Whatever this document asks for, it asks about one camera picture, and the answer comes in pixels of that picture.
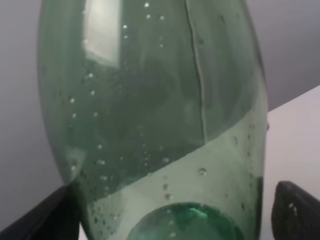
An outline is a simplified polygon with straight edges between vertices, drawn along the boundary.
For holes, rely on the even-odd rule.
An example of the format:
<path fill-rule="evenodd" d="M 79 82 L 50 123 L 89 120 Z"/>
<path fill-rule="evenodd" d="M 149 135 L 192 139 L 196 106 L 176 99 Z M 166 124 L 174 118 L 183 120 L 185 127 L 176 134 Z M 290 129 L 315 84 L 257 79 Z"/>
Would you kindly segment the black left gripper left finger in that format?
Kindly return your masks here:
<path fill-rule="evenodd" d="M 69 186 L 62 186 L 0 232 L 2 240 L 77 240 L 80 215 Z"/>

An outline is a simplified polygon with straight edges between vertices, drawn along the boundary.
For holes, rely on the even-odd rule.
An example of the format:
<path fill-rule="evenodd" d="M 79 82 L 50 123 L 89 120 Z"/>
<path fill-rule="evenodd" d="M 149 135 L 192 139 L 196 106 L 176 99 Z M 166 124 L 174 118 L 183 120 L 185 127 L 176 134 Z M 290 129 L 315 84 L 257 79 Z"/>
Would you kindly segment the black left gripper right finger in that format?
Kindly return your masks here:
<path fill-rule="evenodd" d="M 320 200 L 291 181 L 275 189 L 271 227 L 276 240 L 318 240 Z"/>

